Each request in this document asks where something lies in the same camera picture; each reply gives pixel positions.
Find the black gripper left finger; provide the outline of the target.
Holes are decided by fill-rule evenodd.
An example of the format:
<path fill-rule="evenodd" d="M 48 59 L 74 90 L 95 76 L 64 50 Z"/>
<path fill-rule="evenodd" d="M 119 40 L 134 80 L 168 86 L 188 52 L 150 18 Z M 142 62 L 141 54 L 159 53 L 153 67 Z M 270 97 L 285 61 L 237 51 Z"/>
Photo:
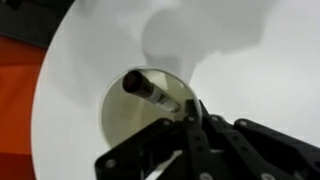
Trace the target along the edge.
<path fill-rule="evenodd" d="M 96 180 L 144 180 L 176 150 L 183 123 L 159 119 L 101 155 L 94 164 Z"/>

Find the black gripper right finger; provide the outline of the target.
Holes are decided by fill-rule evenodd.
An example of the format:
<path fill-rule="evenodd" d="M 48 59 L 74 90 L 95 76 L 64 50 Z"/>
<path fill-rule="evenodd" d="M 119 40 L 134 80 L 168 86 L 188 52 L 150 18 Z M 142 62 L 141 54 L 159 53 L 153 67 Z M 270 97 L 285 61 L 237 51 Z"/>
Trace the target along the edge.
<path fill-rule="evenodd" d="M 185 112 L 200 123 L 195 140 L 213 180 L 320 180 L 319 148 L 249 119 L 230 124 L 192 99 Z"/>

